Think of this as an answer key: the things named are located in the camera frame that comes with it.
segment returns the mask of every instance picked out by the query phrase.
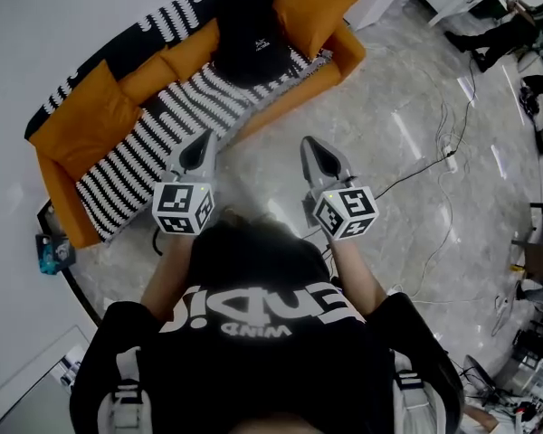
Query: equipment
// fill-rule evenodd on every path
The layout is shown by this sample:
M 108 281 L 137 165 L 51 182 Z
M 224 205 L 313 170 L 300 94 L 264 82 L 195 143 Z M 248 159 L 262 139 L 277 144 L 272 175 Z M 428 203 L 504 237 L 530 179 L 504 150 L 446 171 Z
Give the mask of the equipment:
M 333 240 L 366 233 L 378 217 L 378 208 L 369 187 L 354 185 L 356 177 L 346 157 L 310 136 L 301 140 L 300 155 L 304 178 L 310 184 L 303 201 L 310 226 L 319 222 Z
M 209 130 L 173 149 L 153 192 L 153 217 L 162 232 L 201 233 L 215 207 L 211 182 L 216 151 L 217 137 Z

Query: black t-shirt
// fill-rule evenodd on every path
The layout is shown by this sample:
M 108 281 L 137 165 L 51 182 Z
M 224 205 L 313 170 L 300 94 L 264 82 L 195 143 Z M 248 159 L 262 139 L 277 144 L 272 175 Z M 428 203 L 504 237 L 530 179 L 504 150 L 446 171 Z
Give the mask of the black t-shirt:
M 158 333 L 139 304 L 109 307 L 71 397 L 78 434 L 96 432 L 116 354 L 135 345 L 156 434 L 228 432 L 275 412 L 325 433 L 393 432 L 393 356 L 306 241 L 250 225 L 205 231 L 168 327 Z

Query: black and white striped blanket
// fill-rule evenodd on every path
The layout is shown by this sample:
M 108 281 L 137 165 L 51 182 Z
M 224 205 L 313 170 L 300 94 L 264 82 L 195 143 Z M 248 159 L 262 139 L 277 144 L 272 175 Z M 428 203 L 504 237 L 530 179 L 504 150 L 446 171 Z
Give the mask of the black and white striped blanket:
M 176 144 L 211 129 L 219 149 L 226 146 L 253 114 L 325 64 L 329 52 L 308 61 L 292 50 L 291 58 L 297 76 L 286 73 L 247 90 L 224 80 L 207 63 L 188 81 L 173 82 L 146 101 L 133 130 L 76 184 L 100 238 L 111 240 L 150 202 Z

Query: person sitting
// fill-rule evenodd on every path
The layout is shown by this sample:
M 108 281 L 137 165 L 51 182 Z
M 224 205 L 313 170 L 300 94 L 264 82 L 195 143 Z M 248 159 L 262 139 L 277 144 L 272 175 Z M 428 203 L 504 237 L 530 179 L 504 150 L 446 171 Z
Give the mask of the person sitting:
M 450 31 L 444 33 L 446 38 L 461 52 L 471 52 L 481 72 L 489 69 L 497 60 L 511 50 L 522 46 L 543 46 L 543 4 L 530 6 L 521 0 L 512 1 L 510 11 L 517 14 L 507 23 L 480 35 L 457 35 Z M 480 54 L 479 48 L 488 47 L 486 53 Z

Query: white wall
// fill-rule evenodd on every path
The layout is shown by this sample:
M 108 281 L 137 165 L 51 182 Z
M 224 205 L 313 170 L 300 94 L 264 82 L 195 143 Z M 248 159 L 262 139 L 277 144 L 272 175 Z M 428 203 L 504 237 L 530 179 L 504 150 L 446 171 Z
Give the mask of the white wall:
M 0 388 L 71 327 L 94 332 L 64 279 L 38 272 L 46 194 L 25 125 L 91 54 L 167 1 L 0 0 Z

